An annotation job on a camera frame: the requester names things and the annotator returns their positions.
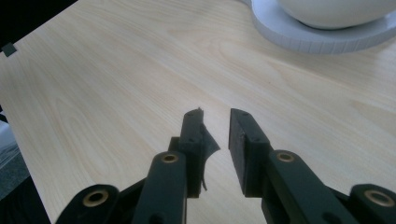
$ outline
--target wooden table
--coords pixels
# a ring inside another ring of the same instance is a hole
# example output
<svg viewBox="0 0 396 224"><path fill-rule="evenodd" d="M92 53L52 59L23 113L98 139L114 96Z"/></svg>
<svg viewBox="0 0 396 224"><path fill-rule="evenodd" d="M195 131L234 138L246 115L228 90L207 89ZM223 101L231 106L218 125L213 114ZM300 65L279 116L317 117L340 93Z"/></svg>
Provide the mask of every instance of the wooden table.
<svg viewBox="0 0 396 224"><path fill-rule="evenodd" d="M230 108L328 186L396 191L394 41L307 55L260 36L237 0L79 0L1 54L0 104L52 222L90 185L145 177L184 113L201 107L221 150L188 223L264 223L227 149Z"/></svg>

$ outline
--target ceramic bowl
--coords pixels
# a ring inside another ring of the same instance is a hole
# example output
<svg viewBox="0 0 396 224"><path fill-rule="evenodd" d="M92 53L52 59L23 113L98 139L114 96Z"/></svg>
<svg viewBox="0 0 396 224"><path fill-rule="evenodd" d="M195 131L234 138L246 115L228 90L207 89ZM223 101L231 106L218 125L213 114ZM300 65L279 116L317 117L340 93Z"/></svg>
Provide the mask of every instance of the ceramic bowl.
<svg viewBox="0 0 396 224"><path fill-rule="evenodd" d="M319 29L341 29L396 10L396 0L277 0L294 19Z"/></svg>

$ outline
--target floor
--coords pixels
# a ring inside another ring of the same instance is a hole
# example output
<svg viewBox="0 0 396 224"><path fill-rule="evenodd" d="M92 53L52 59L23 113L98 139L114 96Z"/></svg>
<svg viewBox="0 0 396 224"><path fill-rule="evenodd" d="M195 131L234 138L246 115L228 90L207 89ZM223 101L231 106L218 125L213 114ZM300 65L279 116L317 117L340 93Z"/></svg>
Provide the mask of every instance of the floor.
<svg viewBox="0 0 396 224"><path fill-rule="evenodd" d="M9 125L0 121L0 200L29 176Z"/></svg>

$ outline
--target light wood surface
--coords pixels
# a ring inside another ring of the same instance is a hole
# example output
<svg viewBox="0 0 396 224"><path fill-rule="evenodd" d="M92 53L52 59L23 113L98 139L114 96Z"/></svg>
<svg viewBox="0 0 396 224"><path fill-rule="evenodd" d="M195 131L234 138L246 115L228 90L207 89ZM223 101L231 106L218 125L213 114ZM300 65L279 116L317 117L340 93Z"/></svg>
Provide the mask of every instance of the light wood surface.
<svg viewBox="0 0 396 224"><path fill-rule="evenodd" d="M265 223L228 146L230 108L328 186L396 191L395 39L344 55L294 53L237 0L79 0L0 55L0 104L52 222L80 190L125 189L201 107L221 147L188 223Z"/></svg>

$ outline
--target black plastic part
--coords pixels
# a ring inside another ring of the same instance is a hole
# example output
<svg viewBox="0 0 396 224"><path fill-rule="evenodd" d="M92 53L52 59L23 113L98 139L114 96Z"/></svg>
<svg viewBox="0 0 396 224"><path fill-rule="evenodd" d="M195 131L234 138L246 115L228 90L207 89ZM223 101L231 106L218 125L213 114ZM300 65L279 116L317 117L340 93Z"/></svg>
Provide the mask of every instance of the black plastic part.
<svg viewBox="0 0 396 224"><path fill-rule="evenodd" d="M154 157L133 224L186 223L186 158L172 151Z"/></svg>
<svg viewBox="0 0 396 224"><path fill-rule="evenodd" d="M110 223L119 200L119 191L109 185L94 185L78 193L62 211L57 224Z"/></svg>
<svg viewBox="0 0 396 224"><path fill-rule="evenodd" d="M178 138L178 150L187 161L187 195L198 198L201 183L204 182L205 163L219 146L204 125L204 111L200 108L184 115L181 134Z"/></svg>
<svg viewBox="0 0 396 224"><path fill-rule="evenodd" d="M276 150L265 171L291 223L358 223L298 155Z"/></svg>
<svg viewBox="0 0 396 224"><path fill-rule="evenodd" d="M17 49L14 47L12 43L7 43L4 45L1 50L4 52L6 57L11 56L13 53L17 52Z"/></svg>
<svg viewBox="0 0 396 224"><path fill-rule="evenodd" d="M168 151L178 151L178 141L179 137L172 137L169 143Z"/></svg>
<svg viewBox="0 0 396 224"><path fill-rule="evenodd" d="M347 209L349 197L336 189L329 188L335 198Z"/></svg>
<svg viewBox="0 0 396 224"><path fill-rule="evenodd" d="M290 218L268 177L262 188L262 212L267 224L289 224Z"/></svg>
<svg viewBox="0 0 396 224"><path fill-rule="evenodd" d="M119 202L111 216L109 224L128 224L131 223L134 217L134 210L136 209L137 202L139 201L140 194L145 186L146 178L133 184L128 189L120 193Z"/></svg>
<svg viewBox="0 0 396 224"><path fill-rule="evenodd" d="M360 223L396 223L396 194L376 185L354 186L347 207Z"/></svg>
<svg viewBox="0 0 396 224"><path fill-rule="evenodd" d="M231 109L229 149L246 197L262 197L263 166L273 151L256 120L247 112Z"/></svg>

